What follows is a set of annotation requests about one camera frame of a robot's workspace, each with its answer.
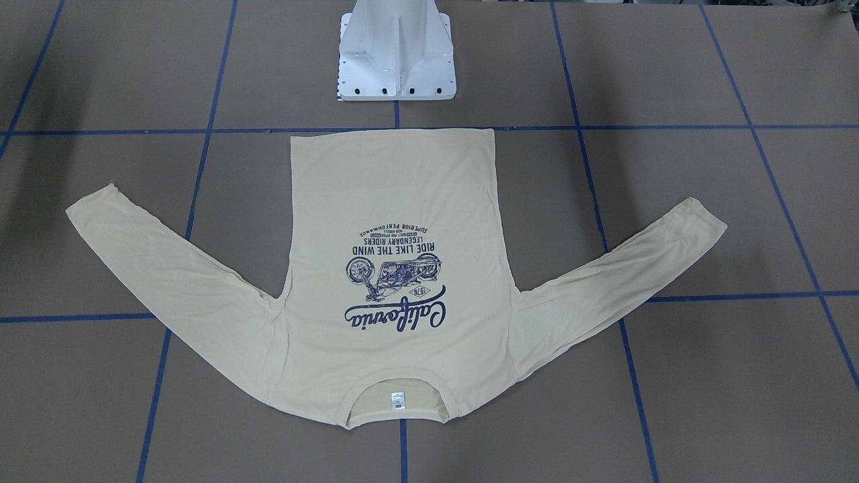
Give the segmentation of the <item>cream long-sleeve graphic shirt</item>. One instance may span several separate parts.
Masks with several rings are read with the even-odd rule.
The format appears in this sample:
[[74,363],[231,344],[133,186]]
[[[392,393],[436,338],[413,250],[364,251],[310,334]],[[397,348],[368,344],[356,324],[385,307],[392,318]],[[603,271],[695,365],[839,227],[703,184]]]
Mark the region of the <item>cream long-sleeve graphic shirt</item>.
[[611,326],[727,226],[687,198],[613,251],[520,291],[491,129],[291,138],[293,235],[271,297],[114,184],[66,214],[172,333],[246,394],[338,425],[468,415]]

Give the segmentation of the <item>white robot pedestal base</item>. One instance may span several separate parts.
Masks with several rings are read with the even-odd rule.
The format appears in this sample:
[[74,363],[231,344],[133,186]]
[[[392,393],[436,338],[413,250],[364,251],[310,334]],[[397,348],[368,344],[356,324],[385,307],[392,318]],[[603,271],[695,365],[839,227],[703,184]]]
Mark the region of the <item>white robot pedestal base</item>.
[[434,1],[358,1],[340,21],[338,100],[442,101],[457,91],[450,18]]

